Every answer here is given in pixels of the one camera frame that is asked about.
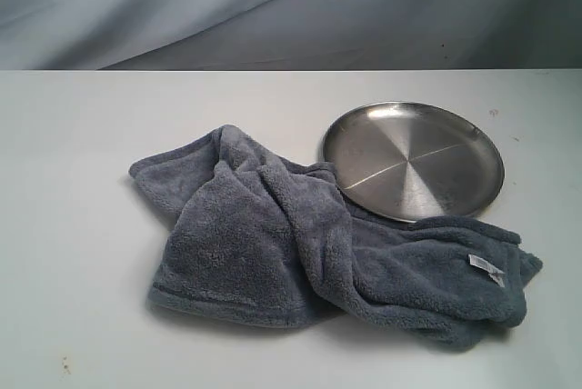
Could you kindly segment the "blue-grey fleece towel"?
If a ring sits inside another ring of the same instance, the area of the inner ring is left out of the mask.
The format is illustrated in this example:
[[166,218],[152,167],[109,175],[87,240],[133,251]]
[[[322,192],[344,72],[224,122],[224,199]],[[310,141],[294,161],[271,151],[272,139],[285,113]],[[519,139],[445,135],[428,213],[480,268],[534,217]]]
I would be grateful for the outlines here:
[[172,221],[148,298],[177,312],[269,328],[346,313],[464,350],[522,323],[543,266],[517,234],[472,218],[370,214],[331,164],[290,162],[233,125],[128,173]]

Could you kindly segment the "round stainless steel plate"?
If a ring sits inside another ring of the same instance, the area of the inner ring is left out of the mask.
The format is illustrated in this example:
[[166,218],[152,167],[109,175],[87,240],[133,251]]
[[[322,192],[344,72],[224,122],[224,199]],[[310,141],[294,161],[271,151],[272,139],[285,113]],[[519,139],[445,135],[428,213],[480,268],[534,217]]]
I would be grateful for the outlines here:
[[321,156],[335,166],[346,198],[404,223],[480,214],[505,180],[502,156],[485,132],[420,103],[376,103],[341,115],[322,139]]

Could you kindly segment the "grey backdrop cloth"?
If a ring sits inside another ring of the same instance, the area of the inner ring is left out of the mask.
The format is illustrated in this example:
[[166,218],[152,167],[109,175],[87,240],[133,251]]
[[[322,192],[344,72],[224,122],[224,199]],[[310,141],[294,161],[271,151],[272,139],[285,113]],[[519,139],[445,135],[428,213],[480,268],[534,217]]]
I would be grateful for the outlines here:
[[581,0],[1,0],[5,70],[580,65]]

